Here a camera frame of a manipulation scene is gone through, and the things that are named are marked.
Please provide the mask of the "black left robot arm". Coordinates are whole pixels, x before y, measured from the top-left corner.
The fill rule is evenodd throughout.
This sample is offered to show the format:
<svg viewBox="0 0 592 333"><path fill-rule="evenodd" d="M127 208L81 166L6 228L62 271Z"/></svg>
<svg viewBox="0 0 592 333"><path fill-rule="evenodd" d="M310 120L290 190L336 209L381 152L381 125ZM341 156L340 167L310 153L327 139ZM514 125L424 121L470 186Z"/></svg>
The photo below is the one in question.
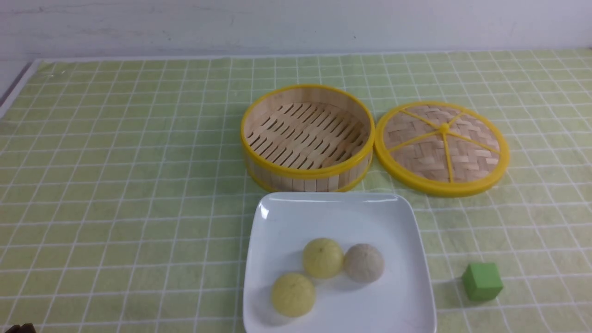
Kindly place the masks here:
<svg viewBox="0 0 592 333"><path fill-rule="evenodd" d="M5 333L36 333L36 329L34 325L31 323L23 324L23 325L13 325L10 327Z"/></svg>

